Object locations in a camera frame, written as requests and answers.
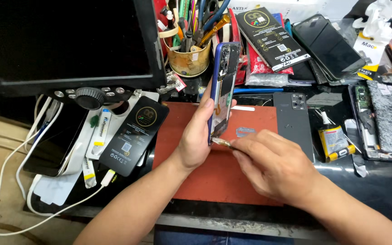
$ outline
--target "forearm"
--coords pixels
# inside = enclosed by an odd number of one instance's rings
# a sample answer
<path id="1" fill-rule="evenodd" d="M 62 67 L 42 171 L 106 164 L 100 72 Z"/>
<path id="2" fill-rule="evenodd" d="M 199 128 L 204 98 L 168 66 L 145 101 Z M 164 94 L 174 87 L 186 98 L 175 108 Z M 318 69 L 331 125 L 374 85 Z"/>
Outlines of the forearm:
<path id="1" fill-rule="evenodd" d="M 187 178 L 173 153 L 116 196 L 81 232 L 76 244 L 137 244 L 155 225 L 170 199 Z"/>
<path id="2" fill-rule="evenodd" d="M 343 244 L 392 244 L 392 222 L 324 177 L 320 198 L 303 209 Z"/>

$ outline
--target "white tissue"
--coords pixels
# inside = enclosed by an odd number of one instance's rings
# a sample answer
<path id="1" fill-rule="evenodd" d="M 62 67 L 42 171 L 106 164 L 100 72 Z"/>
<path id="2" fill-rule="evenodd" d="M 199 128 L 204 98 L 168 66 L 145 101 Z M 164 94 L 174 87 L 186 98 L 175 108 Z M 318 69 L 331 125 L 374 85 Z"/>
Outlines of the white tissue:
<path id="1" fill-rule="evenodd" d="M 392 28 L 387 22 L 392 19 L 392 0 L 377 0 L 371 3 L 365 15 L 367 22 L 362 22 L 359 18 L 353 22 L 354 28 L 364 28 L 362 34 L 365 37 L 373 37 L 375 42 L 382 42 L 385 45 L 392 39 Z"/>

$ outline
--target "qr code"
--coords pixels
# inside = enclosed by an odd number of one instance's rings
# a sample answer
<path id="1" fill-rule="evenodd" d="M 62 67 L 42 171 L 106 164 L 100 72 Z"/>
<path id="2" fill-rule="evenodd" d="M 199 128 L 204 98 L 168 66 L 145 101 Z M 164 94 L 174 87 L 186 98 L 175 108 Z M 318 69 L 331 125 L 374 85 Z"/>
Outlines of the qr code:
<path id="1" fill-rule="evenodd" d="M 284 52 L 284 51 L 286 51 L 286 50 L 287 50 L 287 48 L 286 48 L 285 44 L 281 44 L 281 45 L 279 45 L 279 46 L 278 46 L 278 48 L 279 48 L 279 50 L 280 50 L 281 52 Z"/>
<path id="2" fill-rule="evenodd" d="M 132 145 L 128 144 L 127 142 L 125 142 L 125 144 L 122 146 L 122 150 L 124 152 L 128 152 L 129 149 L 131 149 Z"/>

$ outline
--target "black monitor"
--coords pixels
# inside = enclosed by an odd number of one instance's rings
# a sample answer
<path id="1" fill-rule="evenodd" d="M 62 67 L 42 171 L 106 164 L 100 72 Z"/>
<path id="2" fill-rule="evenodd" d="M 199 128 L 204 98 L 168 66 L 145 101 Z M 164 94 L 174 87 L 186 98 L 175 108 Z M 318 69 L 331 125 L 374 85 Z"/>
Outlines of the black monitor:
<path id="1" fill-rule="evenodd" d="M 152 0 L 0 0 L 0 93 L 94 109 L 164 87 L 155 15 Z"/>

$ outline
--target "focus knob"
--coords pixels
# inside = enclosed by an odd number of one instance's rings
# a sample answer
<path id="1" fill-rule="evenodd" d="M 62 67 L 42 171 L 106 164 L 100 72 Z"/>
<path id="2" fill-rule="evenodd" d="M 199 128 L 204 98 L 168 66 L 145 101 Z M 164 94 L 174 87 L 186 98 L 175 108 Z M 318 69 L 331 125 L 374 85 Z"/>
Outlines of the focus knob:
<path id="1" fill-rule="evenodd" d="M 76 102 L 84 109 L 97 110 L 105 101 L 105 94 L 98 88 L 79 88 L 75 92 Z"/>

